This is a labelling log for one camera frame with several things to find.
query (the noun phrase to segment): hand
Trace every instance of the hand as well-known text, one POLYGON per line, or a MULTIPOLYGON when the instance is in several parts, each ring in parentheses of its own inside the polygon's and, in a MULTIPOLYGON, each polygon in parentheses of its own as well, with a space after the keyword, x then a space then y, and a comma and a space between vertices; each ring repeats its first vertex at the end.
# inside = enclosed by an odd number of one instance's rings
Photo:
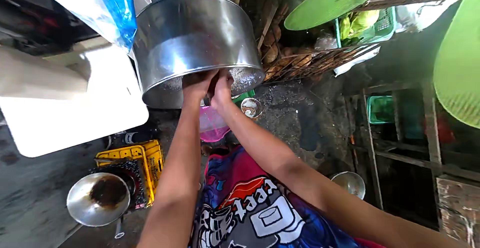
POLYGON ((218 69, 215 69, 183 76, 183 103, 198 103, 200 106, 200 101, 206 96, 212 78, 218 72, 218 69))
POLYGON ((232 102, 233 78, 227 69, 221 69, 218 75, 213 97, 210 95, 212 97, 210 104, 215 110, 221 112, 226 104, 232 102))

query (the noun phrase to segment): pink plastic container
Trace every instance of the pink plastic container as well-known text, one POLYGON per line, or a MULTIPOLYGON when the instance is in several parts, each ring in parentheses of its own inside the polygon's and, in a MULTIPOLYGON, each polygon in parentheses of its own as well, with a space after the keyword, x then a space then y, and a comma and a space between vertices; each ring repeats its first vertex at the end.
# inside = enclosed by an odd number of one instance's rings
POLYGON ((202 141, 217 142, 229 131, 230 127, 213 107, 200 108, 200 139, 202 141))

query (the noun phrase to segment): stainless steel pot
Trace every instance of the stainless steel pot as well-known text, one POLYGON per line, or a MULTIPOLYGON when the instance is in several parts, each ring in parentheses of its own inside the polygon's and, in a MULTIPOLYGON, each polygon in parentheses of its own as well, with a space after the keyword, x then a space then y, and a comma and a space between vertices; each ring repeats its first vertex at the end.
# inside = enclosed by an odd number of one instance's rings
POLYGON ((110 173, 93 173, 70 189, 67 209, 73 219, 87 227, 101 227, 121 217, 130 204, 128 186, 110 173))
POLYGON ((265 77, 252 23, 230 0, 160 0, 137 16, 133 44, 143 102, 181 108, 186 74, 228 68, 232 96, 265 77))

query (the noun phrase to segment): person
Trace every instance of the person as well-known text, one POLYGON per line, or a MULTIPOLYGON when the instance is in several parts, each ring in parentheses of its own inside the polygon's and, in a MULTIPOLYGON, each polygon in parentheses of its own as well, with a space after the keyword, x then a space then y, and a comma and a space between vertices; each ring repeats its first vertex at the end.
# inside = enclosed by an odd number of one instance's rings
POLYGON ((183 87, 183 108, 138 248, 464 247, 351 195, 297 157, 231 101, 226 69, 183 87), (199 104, 211 106, 241 146, 211 155, 200 182, 199 104))

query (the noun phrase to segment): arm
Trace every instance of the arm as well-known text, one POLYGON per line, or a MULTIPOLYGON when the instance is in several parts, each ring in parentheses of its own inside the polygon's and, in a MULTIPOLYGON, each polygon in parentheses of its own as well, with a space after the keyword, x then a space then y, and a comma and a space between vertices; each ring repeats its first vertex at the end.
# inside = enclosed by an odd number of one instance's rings
POLYGON ((322 210, 345 232, 388 248, 463 247, 453 238, 373 207, 309 167, 286 144, 255 124, 231 102, 230 86, 231 80, 221 72, 212 106, 245 150, 262 169, 322 210))
POLYGON ((216 73, 203 74, 199 83, 186 83, 189 80, 184 78, 180 120, 138 248, 188 245, 200 182, 200 102, 216 73))

